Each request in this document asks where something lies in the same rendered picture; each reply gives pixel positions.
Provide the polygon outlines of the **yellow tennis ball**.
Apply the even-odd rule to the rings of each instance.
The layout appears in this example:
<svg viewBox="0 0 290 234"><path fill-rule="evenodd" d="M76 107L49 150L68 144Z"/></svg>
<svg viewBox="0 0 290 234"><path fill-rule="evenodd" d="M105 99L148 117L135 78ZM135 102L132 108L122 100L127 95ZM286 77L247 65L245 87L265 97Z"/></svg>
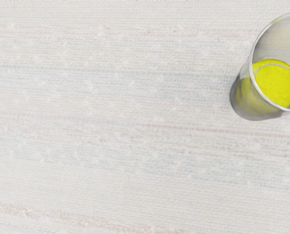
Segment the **yellow tennis ball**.
<svg viewBox="0 0 290 234"><path fill-rule="evenodd" d="M275 104L290 106L290 65L277 59L264 59L252 64L255 81L262 93ZM252 116L274 114L271 106L256 91L250 77L241 79L236 88L235 101L241 110Z"/></svg>

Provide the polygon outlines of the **clear glass cup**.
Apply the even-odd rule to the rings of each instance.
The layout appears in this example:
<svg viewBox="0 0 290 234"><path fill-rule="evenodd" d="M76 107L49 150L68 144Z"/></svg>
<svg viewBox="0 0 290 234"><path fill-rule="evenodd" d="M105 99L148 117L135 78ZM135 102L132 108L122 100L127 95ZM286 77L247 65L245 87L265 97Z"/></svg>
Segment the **clear glass cup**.
<svg viewBox="0 0 290 234"><path fill-rule="evenodd" d="M250 121L262 121L290 114L290 106L285 108L269 100L259 89L255 81L252 64L264 59L277 59L290 65L290 13L284 14L273 20L258 35L249 56L246 59L246 62L240 69L231 87L229 100L233 110L240 117ZM271 106L279 109L278 112L257 117L246 113L238 107L235 101L236 88L240 84L241 79L246 77L250 77L251 83L255 87L256 91Z"/></svg>

